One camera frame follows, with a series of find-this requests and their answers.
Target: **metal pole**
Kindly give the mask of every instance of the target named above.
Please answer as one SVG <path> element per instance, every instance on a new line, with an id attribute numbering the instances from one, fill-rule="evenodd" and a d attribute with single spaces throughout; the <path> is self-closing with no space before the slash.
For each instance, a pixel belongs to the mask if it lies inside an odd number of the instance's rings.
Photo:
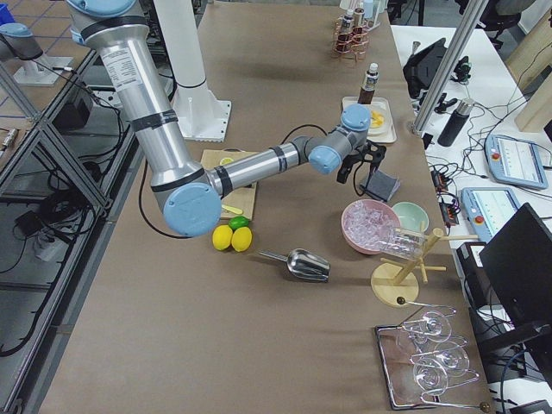
<path id="1" fill-rule="evenodd" d="M 469 41 L 470 35 L 474 31 L 475 25 L 483 14 L 483 10 L 485 10 L 487 3 L 488 0 L 470 0 L 467 4 L 460 25 L 450 41 L 447 52 L 442 57 L 441 65 L 437 68 L 437 73 L 431 82 L 431 86 L 423 100 L 420 111 L 412 124 L 412 132 L 414 134 L 422 134 L 442 94 L 442 90 L 449 81 L 450 74 L 454 70 L 464 47 L 466 47 L 467 41 Z"/>

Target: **white desk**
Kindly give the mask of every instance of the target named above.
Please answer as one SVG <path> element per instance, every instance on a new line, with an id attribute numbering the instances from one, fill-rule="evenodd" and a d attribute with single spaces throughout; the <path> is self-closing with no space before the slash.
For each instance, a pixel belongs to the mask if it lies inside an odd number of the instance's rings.
<path id="1" fill-rule="evenodd" d="M 420 41 L 422 44 L 418 51 L 432 44 L 433 42 L 445 37 L 449 44 L 450 39 L 454 34 L 454 28 L 422 28 L 422 27 L 405 27 L 405 26 L 392 26 L 393 36 L 397 45 L 398 56 L 401 65 L 404 66 L 408 60 L 411 50 L 412 42 Z M 509 110 L 513 110 L 518 107 L 523 99 L 519 99 L 522 94 L 516 87 L 516 83 L 508 73 L 504 63 L 492 47 L 491 42 L 486 37 L 483 30 L 475 30 L 469 43 L 466 46 L 464 53 L 461 56 L 469 56 L 469 60 L 472 62 L 472 77 L 469 80 L 469 85 L 459 85 L 455 82 L 448 82 L 445 88 L 447 92 L 447 100 L 456 97 L 462 99 L 464 97 L 471 97 L 476 102 L 486 106 L 487 108 L 494 105 L 504 105 L 508 102 L 513 102 L 509 105 L 509 108 L 498 107 L 494 108 L 493 112 L 502 117 L 508 113 Z M 522 133 L 519 131 L 514 118 L 523 108 L 523 105 L 513 111 L 497 128 L 493 131 L 494 134 L 504 134 L 513 136 L 519 139 L 525 139 L 533 141 L 539 145 L 544 146 L 547 149 L 552 150 L 552 143 L 544 132 L 538 134 Z M 474 108 L 470 118 L 479 116 L 483 113 L 480 108 Z M 471 124 L 468 121 L 463 130 L 459 133 L 455 143 L 451 147 L 441 147 L 436 144 L 437 138 L 442 131 L 445 123 L 449 119 L 448 115 L 439 115 L 434 113 L 430 122 L 428 123 L 424 132 L 432 134 L 434 136 L 434 144 L 426 150 L 428 162 L 430 164 L 446 163 L 448 162 L 462 162 L 462 149 L 468 147 L 470 144 L 467 138 L 467 131 L 470 129 Z M 471 133 L 477 133 L 488 125 L 493 125 L 498 120 L 494 118 L 488 111 L 482 117 L 473 120 L 473 127 Z M 541 150 L 541 159 L 544 165 L 550 165 L 550 155 Z M 479 175 L 486 175 L 490 177 L 488 167 L 486 165 L 485 155 L 482 151 L 472 152 L 470 159 L 472 160 L 475 170 Z M 549 182 L 552 182 L 552 173 L 546 172 Z M 494 187 L 505 186 L 504 184 L 497 183 L 493 179 L 482 179 L 473 175 L 467 175 L 465 173 L 460 174 L 455 178 L 456 188 L 452 186 L 449 188 L 451 192 L 460 193 L 461 188 L 464 187 Z M 528 202 L 535 209 L 539 216 L 550 216 L 552 209 L 550 208 L 551 199 L 540 198 L 531 195 L 525 191 L 513 188 L 517 200 L 523 204 Z M 535 191 L 547 196 L 552 195 L 552 186 L 544 191 Z M 466 220 L 463 214 L 459 215 L 460 224 L 451 228 L 451 235 L 467 235 L 472 234 L 474 231 L 471 224 Z M 451 248 L 459 247 L 463 241 L 452 241 Z M 491 384 L 490 388 L 499 392 L 499 384 Z M 510 398 L 518 404 L 526 404 L 537 399 L 547 399 L 552 405 L 552 391 L 546 383 L 536 383 L 526 379 L 511 379 L 505 382 L 505 396 Z M 511 408 L 511 405 L 506 404 L 506 408 Z"/>

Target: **white stand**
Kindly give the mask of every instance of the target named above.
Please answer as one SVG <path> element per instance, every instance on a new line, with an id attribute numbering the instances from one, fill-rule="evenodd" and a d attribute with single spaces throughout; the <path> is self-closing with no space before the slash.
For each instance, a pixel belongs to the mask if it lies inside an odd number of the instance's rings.
<path id="1" fill-rule="evenodd" d="M 157 1 L 155 9 L 178 83 L 172 108 L 182 135 L 192 141 L 224 141 L 231 102 L 218 101 L 209 90 L 191 2 Z"/>
<path id="2" fill-rule="evenodd" d="M 20 67 L 14 75 L 14 79 L 19 85 L 23 86 L 53 86 L 55 81 L 60 78 L 62 70 L 54 70 L 53 67 L 69 66 L 72 58 L 52 58 L 45 53 L 36 62 L 32 60 L 23 61 L 23 66 Z"/>

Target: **black thermos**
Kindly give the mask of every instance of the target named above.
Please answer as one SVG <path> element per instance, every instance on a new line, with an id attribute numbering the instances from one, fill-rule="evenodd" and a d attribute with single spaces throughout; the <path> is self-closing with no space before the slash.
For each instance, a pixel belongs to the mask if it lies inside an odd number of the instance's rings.
<path id="1" fill-rule="evenodd" d="M 474 107 L 475 101 L 470 98 L 465 98 L 458 103 L 455 111 L 452 113 L 448 119 L 447 125 L 445 125 L 444 130 L 439 135 L 437 143 L 443 145 L 444 147 L 450 147 L 455 141 L 456 136 L 461 131 L 462 127 L 469 118 L 469 113 Z"/>

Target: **blue and white device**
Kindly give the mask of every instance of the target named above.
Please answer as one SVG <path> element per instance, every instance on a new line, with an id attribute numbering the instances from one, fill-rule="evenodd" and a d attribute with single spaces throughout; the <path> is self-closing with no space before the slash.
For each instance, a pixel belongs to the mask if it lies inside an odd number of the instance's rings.
<path id="1" fill-rule="evenodd" d="M 548 188 L 538 146 L 506 135 L 489 135 L 485 141 L 489 170 L 499 183 Z"/>
<path id="2" fill-rule="evenodd" d="M 475 234 L 487 243 L 520 206 L 516 195 L 507 187 L 467 187 L 462 189 L 461 201 Z"/>

